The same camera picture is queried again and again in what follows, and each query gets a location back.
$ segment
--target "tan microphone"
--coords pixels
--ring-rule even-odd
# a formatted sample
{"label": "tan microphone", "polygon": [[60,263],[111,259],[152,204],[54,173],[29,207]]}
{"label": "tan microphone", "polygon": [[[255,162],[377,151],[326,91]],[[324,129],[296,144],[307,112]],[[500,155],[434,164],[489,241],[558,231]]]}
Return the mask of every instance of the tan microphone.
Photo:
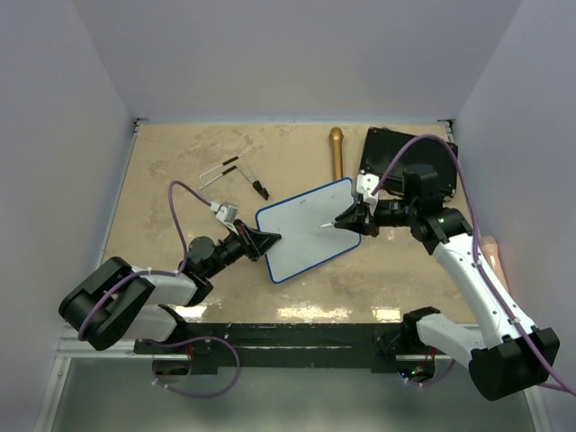
{"label": "tan microphone", "polygon": [[328,135],[328,141],[332,146],[332,162],[334,163],[334,180],[338,180],[344,176],[342,171],[342,141],[344,140],[344,133],[340,128],[332,128]]}
{"label": "tan microphone", "polygon": [[498,243],[493,236],[484,236],[480,238],[480,250],[482,254],[488,261],[490,268],[498,277],[498,280],[504,285],[506,291],[510,292],[508,289],[508,284],[506,283],[506,276],[504,275],[504,270],[502,269],[502,263],[500,262],[500,254],[498,253]]}

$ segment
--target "metal frame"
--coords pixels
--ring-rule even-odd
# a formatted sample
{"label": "metal frame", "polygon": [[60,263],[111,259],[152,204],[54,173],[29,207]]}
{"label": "metal frame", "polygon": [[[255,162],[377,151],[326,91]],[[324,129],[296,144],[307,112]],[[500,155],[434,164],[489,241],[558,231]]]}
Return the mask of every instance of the metal frame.
{"label": "metal frame", "polygon": [[[106,223],[106,228],[104,229],[102,245],[100,246],[100,250],[98,251],[98,255],[94,262],[94,269],[98,268],[98,266],[102,263],[104,251],[106,250],[106,244],[108,243],[108,238],[110,237],[110,230],[112,229],[114,215],[116,214],[116,209],[118,208],[120,195],[122,194],[122,187],[124,186],[124,181],[126,180],[126,175],[128,174],[128,166],[132,159],[132,153],[134,151],[134,146],[136,145],[136,139],[138,138],[138,130],[140,129],[140,125],[145,121],[146,119],[135,119],[133,121],[134,130],[130,141],[130,148],[128,149],[128,154],[126,155],[126,160],[124,161],[122,167],[121,180],[118,183],[116,195],[114,196],[112,210],[110,211],[110,216],[108,218],[108,222]],[[39,415],[36,418],[36,423],[34,425],[34,432],[50,431],[52,430],[52,426],[54,424],[54,418],[56,417],[56,411],[58,409],[60,397],[62,396],[62,391],[64,390],[64,384],[68,377],[70,361],[72,358],[74,358],[74,356],[71,355],[71,353],[69,353],[66,349],[64,350],[64,352],[61,349],[62,344],[66,344],[65,335],[67,333],[67,328],[70,329],[68,325],[65,327],[60,342],[58,344],[56,359],[54,361],[54,365],[52,366],[52,372],[50,373],[48,386],[46,388],[46,391],[44,392],[44,398],[40,406]],[[97,353],[94,352],[94,350],[92,357],[100,358],[100,356],[97,355]]]}

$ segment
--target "gray wall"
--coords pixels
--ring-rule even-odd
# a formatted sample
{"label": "gray wall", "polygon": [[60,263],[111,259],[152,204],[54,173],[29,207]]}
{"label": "gray wall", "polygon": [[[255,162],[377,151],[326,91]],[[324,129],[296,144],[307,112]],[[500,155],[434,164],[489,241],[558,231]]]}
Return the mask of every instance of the gray wall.
{"label": "gray wall", "polygon": [[520,0],[74,0],[116,89],[155,120],[437,120]]}
{"label": "gray wall", "polygon": [[[576,3],[524,0],[456,120],[484,233],[510,290],[562,345],[576,385]],[[554,430],[574,430],[572,397],[545,392]]]}
{"label": "gray wall", "polygon": [[95,264],[129,116],[68,0],[0,5],[0,430],[30,430]]}

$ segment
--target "blue whiteboard frame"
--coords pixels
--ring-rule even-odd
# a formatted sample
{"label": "blue whiteboard frame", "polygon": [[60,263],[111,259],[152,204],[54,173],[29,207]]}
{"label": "blue whiteboard frame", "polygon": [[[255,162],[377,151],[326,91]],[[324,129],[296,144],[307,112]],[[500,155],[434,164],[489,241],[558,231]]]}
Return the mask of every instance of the blue whiteboard frame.
{"label": "blue whiteboard frame", "polygon": [[[268,209],[271,209],[271,208],[273,208],[273,207],[275,207],[275,206],[277,206],[277,205],[280,205],[280,204],[283,204],[283,203],[287,203],[287,202],[292,201],[292,200],[296,200],[296,199],[298,199],[298,198],[300,198],[300,197],[302,197],[302,196],[304,196],[304,195],[312,194],[313,192],[319,191],[320,189],[324,189],[324,188],[326,188],[326,187],[329,187],[329,186],[332,186],[332,185],[335,185],[335,184],[341,183],[341,182],[350,182],[350,190],[352,190],[352,179],[351,179],[350,177],[343,177],[343,178],[340,178],[339,180],[336,180],[335,182],[331,182],[331,183],[328,183],[328,184],[324,184],[324,185],[322,185],[322,186],[316,187],[316,188],[311,189],[311,190],[309,190],[309,191],[306,191],[306,192],[303,192],[303,193],[299,193],[299,194],[297,194],[297,195],[295,195],[295,196],[293,196],[293,197],[286,198],[285,200],[281,200],[281,201],[279,201],[279,202],[275,202],[274,204],[270,204],[270,205],[267,205],[266,207],[261,208],[260,210],[258,210],[258,211],[256,212],[256,215],[254,216],[254,219],[256,220],[256,226],[258,227],[259,230],[261,230],[261,229],[260,229],[260,221],[258,220],[258,216],[260,215],[261,212],[263,212],[263,211],[265,211],[265,210],[268,210]],[[282,280],[280,280],[280,281],[276,281],[276,280],[274,279],[274,277],[272,276],[272,269],[270,268],[270,261],[268,260],[268,254],[265,254],[266,266],[268,267],[268,274],[270,275],[270,280],[271,280],[273,283],[275,283],[275,284],[281,284],[282,282],[285,282],[285,281],[287,281],[287,280],[289,280],[289,279],[292,279],[292,278],[296,277],[297,275],[301,275],[302,273],[305,273],[305,272],[311,270],[311,269],[314,268],[314,267],[321,266],[322,264],[326,263],[327,261],[329,261],[329,260],[331,260],[331,259],[334,259],[334,258],[336,258],[336,257],[339,257],[339,256],[345,254],[346,252],[351,251],[352,249],[356,249],[358,246],[360,246],[360,243],[361,243],[361,242],[362,242],[362,236],[361,236],[360,234],[358,234],[358,243],[356,243],[356,244],[353,245],[352,247],[349,247],[348,249],[345,249],[345,250],[343,250],[342,252],[339,252],[339,253],[337,253],[337,254],[335,254],[335,255],[333,255],[333,256],[330,256],[330,257],[328,257],[328,258],[326,258],[326,259],[324,259],[324,260],[322,260],[322,261],[319,261],[319,262],[318,262],[317,264],[315,264],[315,265],[311,265],[310,267],[306,267],[306,268],[304,268],[303,270],[301,270],[300,272],[295,273],[295,274],[293,274],[293,275],[291,275],[291,276],[285,277],[284,279],[282,279]]]}

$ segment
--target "beige table surface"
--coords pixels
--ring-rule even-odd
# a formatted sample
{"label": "beige table surface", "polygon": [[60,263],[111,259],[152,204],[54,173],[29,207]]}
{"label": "beige table surface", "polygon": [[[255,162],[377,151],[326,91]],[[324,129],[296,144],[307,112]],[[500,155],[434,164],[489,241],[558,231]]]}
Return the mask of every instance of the beige table surface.
{"label": "beige table surface", "polygon": [[[176,269],[183,250],[167,205],[169,182],[199,187],[200,173],[238,153],[248,152],[270,200],[265,202],[238,172],[205,194],[238,204],[239,217],[255,227],[258,209],[332,180],[328,135],[333,126],[345,136],[344,175],[355,177],[367,124],[142,125],[104,259],[120,256],[134,266]],[[386,127],[446,138],[445,128],[436,124]],[[464,210],[460,188],[450,205]],[[182,188],[175,190],[175,207],[188,241],[226,237],[212,213]],[[264,259],[252,263],[246,258],[211,281],[214,290],[203,304],[178,312],[188,320],[213,322],[382,322],[435,306],[456,322],[474,322],[450,278],[408,229],[382,229],[379,238],[363,238],[357,249],[284,283],[271,282]]]}

